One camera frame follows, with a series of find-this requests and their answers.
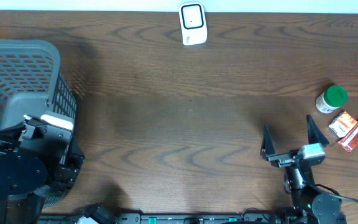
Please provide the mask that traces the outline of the orange snack packet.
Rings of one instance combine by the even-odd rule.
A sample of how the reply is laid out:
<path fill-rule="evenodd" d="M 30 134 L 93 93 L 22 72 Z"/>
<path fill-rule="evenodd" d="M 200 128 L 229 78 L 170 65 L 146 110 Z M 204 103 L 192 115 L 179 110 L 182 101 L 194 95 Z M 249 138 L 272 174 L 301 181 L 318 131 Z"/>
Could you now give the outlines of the orange snack packet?
<path fill-rule="evenodd" d="M 356 126 L 356 124 L 357 120 L 348 112 L 343 111 L 329 124 L 329 128 L 337 135 L 337 137 L 343 138 Z"/>

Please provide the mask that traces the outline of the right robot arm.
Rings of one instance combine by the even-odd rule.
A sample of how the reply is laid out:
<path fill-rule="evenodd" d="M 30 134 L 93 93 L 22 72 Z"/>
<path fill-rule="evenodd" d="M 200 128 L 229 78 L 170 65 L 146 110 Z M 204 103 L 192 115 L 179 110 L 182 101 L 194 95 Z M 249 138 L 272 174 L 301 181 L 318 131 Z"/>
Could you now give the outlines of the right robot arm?
<path fill-rule="evenodd" d="M 310 115 L 306 117 L 308 144 L 288 153 L 277 154 L 272 135 L 264 127 L 260 155 L 272 166 L 285 169 L 283 187 L 290 194 L 293 207 L 272 215 L 276 223 L 346 223 L 341 212 L 339 192 L 318 188 L 311 168 L 321 164 L 326 153 L 328 139 L 319 130 Z"/>

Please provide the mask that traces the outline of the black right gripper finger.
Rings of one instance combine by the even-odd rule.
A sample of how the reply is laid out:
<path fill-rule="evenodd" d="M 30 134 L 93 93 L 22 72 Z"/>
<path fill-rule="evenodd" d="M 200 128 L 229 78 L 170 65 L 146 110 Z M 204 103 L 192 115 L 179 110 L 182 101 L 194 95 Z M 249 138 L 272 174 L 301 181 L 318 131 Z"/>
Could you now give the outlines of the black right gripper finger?
<path fill-rule="evenodd" d="M 260 156 L 266 161 L 270 156 L 275 155 L 275 148 L 273 145 L 272 135 L 267 125 L 264 126 L 263 139 L 260 148 Z"/>
<path fill-rule="evenodd" d="M 322 146 L 329 145 L 328 139 L 319 130 L 319 128 L 315 124 L 315 122 L 310 114 L 308 114 L 306 116 L 306 125 L 307 125 L 307 130 L 308 130 L 308 143 L 309 144 L 320 143 Z"/>

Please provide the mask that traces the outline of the green lid jar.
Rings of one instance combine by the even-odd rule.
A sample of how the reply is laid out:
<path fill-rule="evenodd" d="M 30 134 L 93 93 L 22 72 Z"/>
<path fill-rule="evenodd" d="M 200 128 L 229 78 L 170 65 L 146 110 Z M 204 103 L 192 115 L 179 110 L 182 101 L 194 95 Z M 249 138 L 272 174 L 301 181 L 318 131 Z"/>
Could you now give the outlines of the green lid jar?
<path fill-rule="evenodd" d="M 318 111 L 329 114 L 346 104 L 347 100 L 347 91 L 342 86 L 333 85 L 317 97 L 315 105 Z"/>

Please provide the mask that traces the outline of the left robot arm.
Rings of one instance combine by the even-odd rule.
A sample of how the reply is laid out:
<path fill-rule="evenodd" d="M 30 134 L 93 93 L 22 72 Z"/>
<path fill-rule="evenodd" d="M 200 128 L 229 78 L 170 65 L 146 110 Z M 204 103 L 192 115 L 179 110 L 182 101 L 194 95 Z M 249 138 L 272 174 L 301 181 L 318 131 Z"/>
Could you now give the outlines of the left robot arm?
<path fill-rule="evenodd" d="M 0 130 L 0 223 L 37 223 L 73 188 L 85 160 L 73 130 L 53 112 Z"/>

